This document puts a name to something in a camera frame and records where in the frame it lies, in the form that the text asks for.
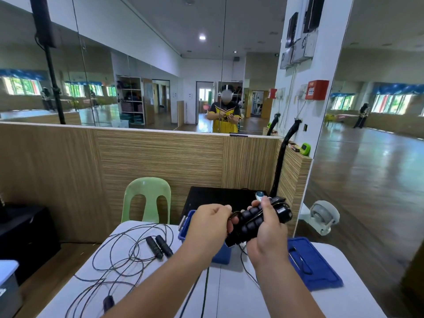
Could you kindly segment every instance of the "red fire alarm box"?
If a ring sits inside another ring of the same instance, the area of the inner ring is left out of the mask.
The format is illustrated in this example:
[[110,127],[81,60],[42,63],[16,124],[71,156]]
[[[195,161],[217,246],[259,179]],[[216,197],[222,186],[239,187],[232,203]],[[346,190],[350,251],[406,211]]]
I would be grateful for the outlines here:
[[308,82],[305,99],[325,100],[329,83],[328,80],[314,80]]
[[275,94],[277,93],[277,89],[271,88],[268,91],[268,98],[275,99]]

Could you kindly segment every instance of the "blue valance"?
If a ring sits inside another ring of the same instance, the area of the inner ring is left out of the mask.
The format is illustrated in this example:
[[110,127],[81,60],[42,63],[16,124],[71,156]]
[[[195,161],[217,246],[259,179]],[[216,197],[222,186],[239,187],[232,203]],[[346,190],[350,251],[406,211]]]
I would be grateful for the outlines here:
[[375,95],[419,95],[424,94],[424,85],[408,85],[406,83],[381,83],[375,85]]
[[22,78],[31,80],[45,80],[40,72],[34,70],[0,69],[0,77]]
[[332,94],[330,94],[330,97],[347,97],[347,96],[354,96],[356,95],[355,93],[353,94],[344,94],[342,92],[333,92]]
[[103,85],[101,81],[66,81],[66,83],[70,83],[71,85],[95,85],[95,86],[101,86]]

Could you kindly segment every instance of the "white table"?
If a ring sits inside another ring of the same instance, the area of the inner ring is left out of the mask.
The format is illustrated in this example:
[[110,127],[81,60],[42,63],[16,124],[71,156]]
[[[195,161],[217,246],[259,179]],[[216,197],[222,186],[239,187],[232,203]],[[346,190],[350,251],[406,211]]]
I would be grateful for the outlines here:
[[[112,234],[124,232],[137,225],[147,224],[145,222],[127,221],[120,224]],[[175,252],[181,245],[178,240],[178,230],[176,225],[170,225],[174,233],[174,240],[170,245],[171,249]],[[147,229],[138,229],[130,231],[128,235],[134,239],[138,239],[142,233]],[[163,233],[159,229],[151,229],[146,235],[157,235]],[[125,257],[128,257],[131,246],[134,241],[128,237],[122,237],[116,243],[112,250],[111,258],[113,262],[117,262]],[[98,252],[95,258],[94,265],[96,267],[107,268],[110,266],[109,253],[111,250],[111,243],[108,243],[102,250]],[[344,287],[337,289],[321,290],[312,292],[312,295],[321,310],[327,318],[330,317],[386,317],[375,302],[374,298],[365,287],[353,267],[347,261],[346,257],[335,247],[314,243],[316,249],[322,254],[327,262],[339,274],[344,282]],[[152,256],[150,249],[145,241],[140,243],[140,258],[148,258]],[[92,267],[92,260],[94,255],[87,260],[81,267],[76,275],[80,278],[87,280],[95,280],[101,277],[102,273],[97,272]],[[166,257],[159,262],[154,260],[143,273],[141,281],[146,279],[152,272],[160,267],[166,261]],[[254,275],[252,264],[246,256],[243,256],[243,262],[246,269]],[[135,273],[141,269],[140,263],[132,264],[125,273]],[[108,281],[113,281],[118,277],[114,271],[109,273]],[[199,318],[201,315],[204,285],[205,285],[206,271],[204,271],[199,279],[199,282],[188,302],[187,308],[184,312],[184,318],[193,317]],[[124,278],[121,277],[120,281],[135,283],[138,276]],[[83,282],[73,277],[69,282],[58,292],[53,300],[44,308],[38,316],[39,318],[50,317],[65,317],[66,312],[73,300],[92,285],[93,282]],[[108,295],[110,285],[99,287],[93,294],[90,301],[83,312],[83,317],[100,317],[103,315],[103,299]],[[120,284],[115,285],[112,289],[112,294],[115,303],[122,299],[125,294],[130,290],[130,286]],[[76,317],[79,317],[83,304],[86,302],[85,297],[82,304],[77,307]],[[209,269],[209,280],[205,304],[205,318],[216,317],[269,317],[268,310],[266,309],[265,302],[262,294],[257,285],[248,277],[243,271],[240,261],[240,249],[233,248],[231,254],[231,261],[229,265],[215,265],[211,264]]]

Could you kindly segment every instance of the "fan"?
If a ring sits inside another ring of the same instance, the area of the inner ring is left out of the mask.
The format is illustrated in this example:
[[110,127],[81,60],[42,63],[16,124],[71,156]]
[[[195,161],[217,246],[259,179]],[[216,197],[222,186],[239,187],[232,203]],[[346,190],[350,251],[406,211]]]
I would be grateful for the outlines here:
[[303,204],[299,219],[304,220],[319,234],[327,235],[331,232],[331,226],[339,223],[340,213],[331,203],[316,201],[310,209]]

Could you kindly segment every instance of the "green timer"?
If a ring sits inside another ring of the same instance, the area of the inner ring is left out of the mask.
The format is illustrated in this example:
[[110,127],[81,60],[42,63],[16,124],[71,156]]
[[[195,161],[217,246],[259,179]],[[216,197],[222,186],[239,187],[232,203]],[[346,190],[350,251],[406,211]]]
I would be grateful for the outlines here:
[[303,143],[302,146],[300,147],[300,154],[302,155],[309,156],[310,151],[311,151],[311,145],[307,143]]

